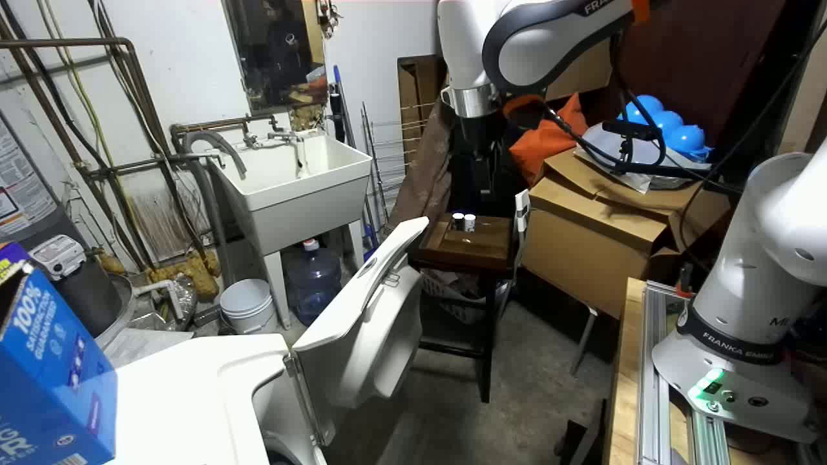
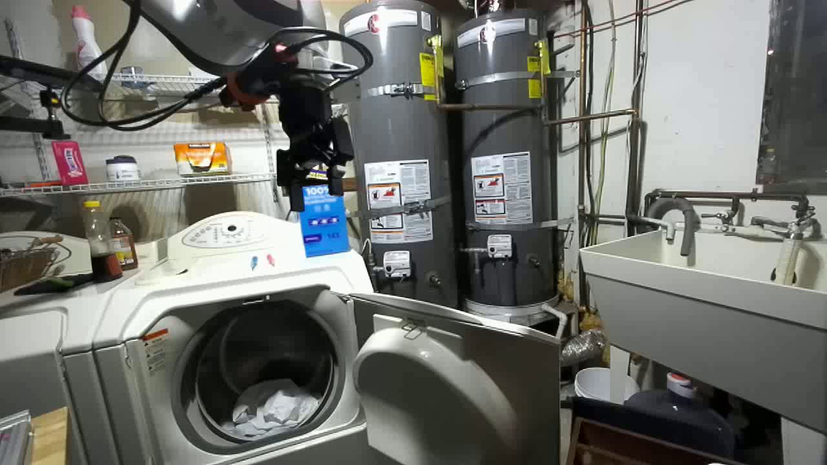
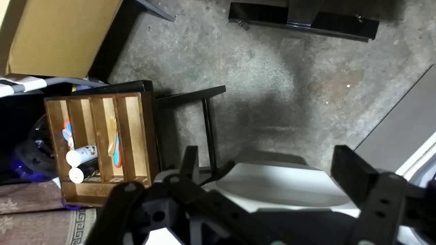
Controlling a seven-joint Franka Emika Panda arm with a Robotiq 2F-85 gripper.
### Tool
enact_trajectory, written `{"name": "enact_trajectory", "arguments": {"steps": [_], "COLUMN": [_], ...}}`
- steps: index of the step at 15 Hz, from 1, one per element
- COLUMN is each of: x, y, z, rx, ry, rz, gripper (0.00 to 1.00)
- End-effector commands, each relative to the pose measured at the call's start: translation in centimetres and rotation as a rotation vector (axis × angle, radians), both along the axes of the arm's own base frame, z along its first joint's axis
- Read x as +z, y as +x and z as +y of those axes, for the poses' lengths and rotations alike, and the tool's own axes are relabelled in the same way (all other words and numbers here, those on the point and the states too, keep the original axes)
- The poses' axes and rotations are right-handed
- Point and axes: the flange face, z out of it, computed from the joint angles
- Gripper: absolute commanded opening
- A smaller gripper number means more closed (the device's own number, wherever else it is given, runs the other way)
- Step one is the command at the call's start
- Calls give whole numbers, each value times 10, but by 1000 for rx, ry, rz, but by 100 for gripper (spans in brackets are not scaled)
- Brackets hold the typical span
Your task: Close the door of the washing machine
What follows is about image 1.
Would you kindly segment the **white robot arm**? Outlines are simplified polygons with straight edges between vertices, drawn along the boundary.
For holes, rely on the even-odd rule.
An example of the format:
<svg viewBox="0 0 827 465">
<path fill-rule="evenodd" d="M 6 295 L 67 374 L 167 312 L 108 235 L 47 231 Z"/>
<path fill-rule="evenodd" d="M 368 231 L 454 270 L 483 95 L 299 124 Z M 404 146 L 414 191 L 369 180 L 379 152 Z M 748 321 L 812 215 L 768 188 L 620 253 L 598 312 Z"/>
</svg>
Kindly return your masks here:
<svg viewBox="0 0 827 465">
<path fill-rule="evenodd" d="M 438 0 L 448 107 L 471 122 L 509 95 L 547 87 L 594 42 L 661 0 Z M 752 169 L 717 263 L 653 370 L 695 412 L 815 441 L 824 423 L 792 374 L 786 337 L 827 289 L 827 151 L 780 152 Z"/>
</svg>

